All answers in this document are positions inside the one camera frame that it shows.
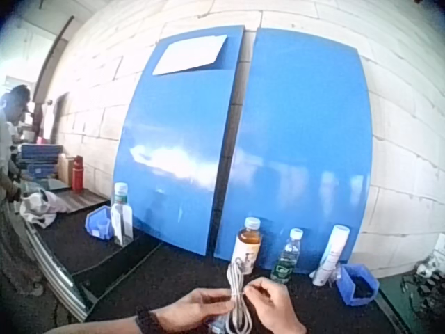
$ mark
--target wall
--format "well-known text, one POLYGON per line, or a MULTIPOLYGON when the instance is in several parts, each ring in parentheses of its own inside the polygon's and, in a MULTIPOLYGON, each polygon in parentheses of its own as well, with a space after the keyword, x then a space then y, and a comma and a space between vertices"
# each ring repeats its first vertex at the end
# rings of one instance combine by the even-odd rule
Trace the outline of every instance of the wall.
POLYGON ((154 45, 169 35, 245 25, 234 124, 259 27, 350 45, 362 57, 373 121, 371 188, 351 261, 377 276, 407 271, 445 231, 445 42, 430 17, 408 0, 114 1, 81 27, 57 69, 51 94, 70 92, 59 143, 84 156, 86 186, 109 196, 131 96, 154 45))
POLYGON ((110 0, 40 0, 21 2, 0 32, 0 96, 11 89, 6 76, 30 83, 71 15, 75 16, 63 38, 70 40, 79 27, 110 0))

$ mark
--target plastic bottle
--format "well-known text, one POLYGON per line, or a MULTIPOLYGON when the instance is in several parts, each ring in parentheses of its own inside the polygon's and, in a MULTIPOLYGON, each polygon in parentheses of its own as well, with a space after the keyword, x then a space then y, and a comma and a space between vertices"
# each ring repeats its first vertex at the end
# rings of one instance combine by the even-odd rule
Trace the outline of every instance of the plastic bottle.
POLYGON ((336 269, 341 252, 343 252, 343 248, 348 240, 349 232, 350 230, 346 226, 334 225, 325 252, 321 258, 320 266, 313 273, 312 284, 318 287, 322 287, 326 284, 327 280, 336 269))
POLYGON ((111 223, 114 242, 126 246, 133 241, 133 210, 127 204, 128 186, 118 182, 114 185, 114 202, 111 207, 111 223))
POLYGON ((270 273, 270 279, 281 284, 286 284, 291 279, 291 274, 300 256, 300 240, 303 236, 303 231, 299 228, 293 228, 290 236, 291 238, 287 241, 284 250, 270 273))
POLYGON ((259 226, 261 221, 255 217, 247 217, 244 222, 245 228, 239 231, 236 237, 232 262, 239 258, 243 263, 243 273, 252 273, 253 266, 257 260, 259 247, 261 245, 261 233, 259 226))

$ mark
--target brown liquid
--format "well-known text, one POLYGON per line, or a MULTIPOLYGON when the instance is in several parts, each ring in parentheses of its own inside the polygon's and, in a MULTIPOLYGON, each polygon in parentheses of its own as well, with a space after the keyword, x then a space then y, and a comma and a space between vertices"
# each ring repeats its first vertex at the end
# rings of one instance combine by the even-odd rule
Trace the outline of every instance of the brown liquid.
POLYGON ((238 238, 244 244, 260 244, 261 243, 261 233, 258 230, 251 230, 250 228, 243 228, 238 233, 238 238))

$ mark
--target stacked blue tray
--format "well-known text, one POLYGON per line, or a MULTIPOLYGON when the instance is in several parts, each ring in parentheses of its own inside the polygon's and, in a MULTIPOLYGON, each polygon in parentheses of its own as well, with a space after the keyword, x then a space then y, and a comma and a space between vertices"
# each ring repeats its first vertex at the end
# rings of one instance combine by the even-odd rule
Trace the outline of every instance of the stacked blue tray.
POLYGON ((35 178, 49 177, 57 171, 58 156, 62 151, 62 145, 23 144, 17 163, 35 178))

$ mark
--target white tube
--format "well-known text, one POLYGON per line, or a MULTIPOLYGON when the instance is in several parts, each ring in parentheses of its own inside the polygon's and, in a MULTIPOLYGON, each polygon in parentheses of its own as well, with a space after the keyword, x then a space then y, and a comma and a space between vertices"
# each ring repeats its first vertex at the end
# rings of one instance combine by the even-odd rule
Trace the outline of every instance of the white tube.
POLYGON ((339 261, 341 252, 346 245, 349 237, 349 228, 343 225, 335 225, 332 229, 329 242, 327 243, 325 252, 321 258, 320 266, 315 271, 312 284, 322 287, 326 284, 331 273, 334 271, 339 261))

